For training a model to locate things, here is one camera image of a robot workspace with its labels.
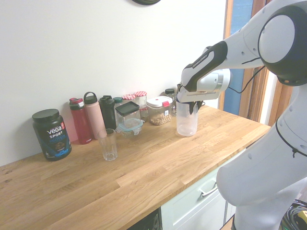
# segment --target black water bottle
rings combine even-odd
[[[99,99],[100,110],[104,118],[106,128],[116,129],[114,112],[115,101],[110,96],[103,96]]]

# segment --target protein powder tub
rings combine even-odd
[[[33,128],[45,158],[58,161],[71,152],[63,117],[57,109],[46,109],[32,115]]]

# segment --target black lid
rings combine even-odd
[[[59,117],[57,109],[45,109],[32,115],[32,119],[36,122],[52,121]]]
[[[104,107],[112,108],[115,105],[115,101],[113,99],[107,99],[104,101]]]
[[[113,98],[113,99],[114,99],[115,103],[121,103],[121,102],[123,102],[123,99],[122,99],[121,97],[115,97],[115,98]]]
[[[119,107],[116,107],[115,109],[121,116],[127,116],[135,111],[138,111],[140,107],[134,102],[127,102]]]
[[[69,107],[71,110],[82,110],[84,108],[84,102],[82,98],[70,98]]]
[[[112,108],[115,105],[115,101],[110,98],[109,96],[103,96],[102,98],[99,99],[99,104],[100,106],[106,108]]]
[[[174,89],[166,89],[165,94],[175,93]]]
[[[94,103],[96,103],[98,100],[97,100],[97,97],[96,97],[96,94],[94,94],[93,92],[87,92],[85,95],[84,95],[84,103],[85,104],[94,104]]]
[[[112,96],[110,96],[110,95],[104,95],[104,97],[106,97],[108,99],[112,99]]]
[[[104,106],[105,105],[105,101],[107,100],[108,98],[107,97],[101,97],[100,99],[99,99],[99,104],[101,105],[101,106]]]

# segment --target white cabinet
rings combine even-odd
[[[226,201],[216,185],[218,169],[161,206],[163,230],[219,230],[223,226]],[[235,210],[235,207],[228,204],[226,221],[233,216]]]
[[[223,226],[225,200],[220,193],[177,230],[219,230]]]

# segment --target clear plastic jug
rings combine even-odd
[[[182,136],[193,136],[197,131],[198,106],[194,105],[193,113],[190,114],[188,103],[177,103],[177,132]]]

